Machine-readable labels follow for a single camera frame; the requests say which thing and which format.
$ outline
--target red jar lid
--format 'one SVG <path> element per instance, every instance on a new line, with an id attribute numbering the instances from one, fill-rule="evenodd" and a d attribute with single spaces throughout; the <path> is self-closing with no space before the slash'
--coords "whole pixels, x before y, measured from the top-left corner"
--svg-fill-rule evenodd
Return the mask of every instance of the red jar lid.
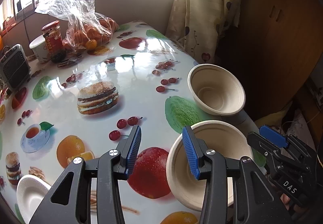
<path id="1" fill-rule="evenodd" d="M 47 29 L 49 29 L 49 28 L 52 28 L 52 27 L 54 27 L 54 26 L 56 26 L 56 25 L 58 25 L 58 24 L 59 24 L 59 21 L 58 21 L 58 20 L 56 20 L 56 21 L 54 21 L 54 22 L 51 22 L 51 23 L 49 23 L 49 24 L 47 24 L 47 25 L 44 25 L 44 26 L 42 27 L 41 31 L 45 31 L 45 30 L 47 30 Z"/>

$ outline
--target curtain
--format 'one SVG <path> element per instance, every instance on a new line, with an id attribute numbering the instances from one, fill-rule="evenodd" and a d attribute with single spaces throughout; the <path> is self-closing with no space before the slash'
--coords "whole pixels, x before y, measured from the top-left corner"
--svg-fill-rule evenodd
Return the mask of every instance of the curtain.
<path id="1" fill-rule="evenodd" d="M 238 26 L 241 0 L 174 0 L 166 36 L 199 63 L 214 63 L 218 40 Z"/>

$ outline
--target metal screw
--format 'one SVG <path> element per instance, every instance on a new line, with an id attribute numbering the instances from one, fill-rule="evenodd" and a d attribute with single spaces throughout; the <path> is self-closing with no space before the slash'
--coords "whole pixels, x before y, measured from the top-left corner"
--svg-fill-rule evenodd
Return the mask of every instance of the metal screw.
<path id="1" fill-rule="evenodd" d="M 116 149 L 111 149 L 111 150 L 109 151 L 109 155 L 110 155 L 110 156 L 116 156 L 118 153 L 119 153 L 119 151 L 117 151 Z"/>
<path id="2" fill-rule="evenodd" d="M 73 163 L 74 164 L 80 164 L 82 162 L 82 158 L 81 157 L 76 157 L 75 159 L 73 159 Z"/>
<path id="3" fill-rule="evenodd" d="M 214 155 L 215 154 L 215 150 L 214 149 L 208 149 L 207 151 L 206 151 L 206 154 L 208 154 L 208 155 Z"/>
<path id="4" fill-rule="evenodd" d="M 243 156 L 242 157 L 242 161 L 245 163 L 250 163 L 251 162 L 251 158 L 247 157 L 247 156 Z"/>

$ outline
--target white paper plate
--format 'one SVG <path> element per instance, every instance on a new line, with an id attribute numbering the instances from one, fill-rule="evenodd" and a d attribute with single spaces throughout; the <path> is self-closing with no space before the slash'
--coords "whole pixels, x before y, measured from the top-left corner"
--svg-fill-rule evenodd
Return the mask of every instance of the white paper plate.
<path id="1" fill-rule="evenodd" d="M 26 224 L 51 188 L 46 182 L 34 175 L 23 176 L 17 186 L 17 203 Z"/>

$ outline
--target blue gripper pad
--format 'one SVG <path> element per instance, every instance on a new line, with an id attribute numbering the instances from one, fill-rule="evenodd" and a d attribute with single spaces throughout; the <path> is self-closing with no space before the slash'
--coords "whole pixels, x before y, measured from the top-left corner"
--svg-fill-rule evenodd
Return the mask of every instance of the blue gripper pad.
<path id="1" fill-rule="evenodd" d="M 138 128 L 133 136 L 132 144 L 130 146 L 129 153 L 127 156 L 126 174 L 128 177 L 132 174 L 133 168 L 135 166 L 135 162 L 136 162 L 136 158 L 137 158 L 137 154 L 138 154 L 138 150 L 139 150 L 139 146 L 140 146 L 140 142 L 141 142 L 141 137 L 142 137 L 141 128 L 140 128 L 140 126 L 138 126 Z"/>
<path id="2" fill-rule="evenodd" d="M 191 169 L 191 173 L 194 175 L 196 179 L 199 179 L 201 172 L 198 166 L 198 157 L 195 152 L 190 135 L 187 132 L 185 127 L 183 128 L 183 132 L 182 132 L 182 141 L 186 152 L 188 164 Z"/>
<path id="3" fill-rule="evenodd" d="M 279 148 L 286 148 L 288 145 L 286 138 L 283 135 L 280 135 L 266 125 L 260 127 L 259 134 Z"/>

